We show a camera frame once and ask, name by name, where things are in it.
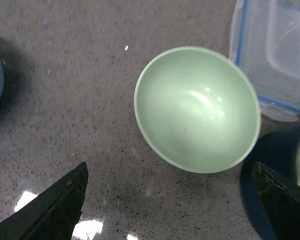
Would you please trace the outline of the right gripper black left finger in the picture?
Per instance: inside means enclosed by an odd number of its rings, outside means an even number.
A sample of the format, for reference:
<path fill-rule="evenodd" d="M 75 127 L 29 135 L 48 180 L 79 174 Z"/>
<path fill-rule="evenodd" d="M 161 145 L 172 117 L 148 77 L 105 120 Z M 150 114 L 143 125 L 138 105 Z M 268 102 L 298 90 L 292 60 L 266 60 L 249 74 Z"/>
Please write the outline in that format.
<path fill-rule="evenodd" d="M 0 223 L 0 240 L 70 240 L 82 215 L 89 173 L 81 162 Z"/>

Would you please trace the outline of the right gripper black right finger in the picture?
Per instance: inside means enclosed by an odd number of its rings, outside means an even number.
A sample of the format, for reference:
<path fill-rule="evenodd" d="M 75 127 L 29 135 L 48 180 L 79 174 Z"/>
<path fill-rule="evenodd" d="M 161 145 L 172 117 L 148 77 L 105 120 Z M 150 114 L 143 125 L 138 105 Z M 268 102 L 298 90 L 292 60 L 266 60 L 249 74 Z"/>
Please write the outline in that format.
<path fill-rule="evenodd" d="M 257 161 L 252 178 L 278 240 L 300 240 L 300 186 Z"/>

